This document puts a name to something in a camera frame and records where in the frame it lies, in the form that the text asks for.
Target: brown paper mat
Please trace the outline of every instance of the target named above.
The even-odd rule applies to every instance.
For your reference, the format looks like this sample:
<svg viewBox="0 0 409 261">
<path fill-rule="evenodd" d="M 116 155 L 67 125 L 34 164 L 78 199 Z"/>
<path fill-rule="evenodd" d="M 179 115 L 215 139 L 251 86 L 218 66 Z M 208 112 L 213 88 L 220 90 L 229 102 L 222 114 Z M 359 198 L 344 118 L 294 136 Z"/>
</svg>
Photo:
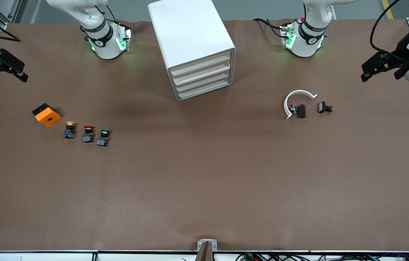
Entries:
<svg viewBox="0 0 409 261">
<path fill-rule="evenodd" d="M 254 21 L 225 22 L 233 86 L 179 103 L 151 23 L 131 52 L 104 61 L 79 25 L 11 24 L 27 83 L 0 73 L 0 250 L 409 250 L 409 83 L 362 83 L 371 20 L 336 20 L 322 49 L 296 58 Z M 408 31 L 384 20 L 376 44 Z M 284 119 L 293 90 L 319 96 Z M 333 114 L 318 114 L 326 101 Z M 63 120 L 51 128 L 42 103 Z M 62 137 L 64 121 L 78 125 Z M 112 130 L 109 147 L 83 126 Z"/>
</svg>

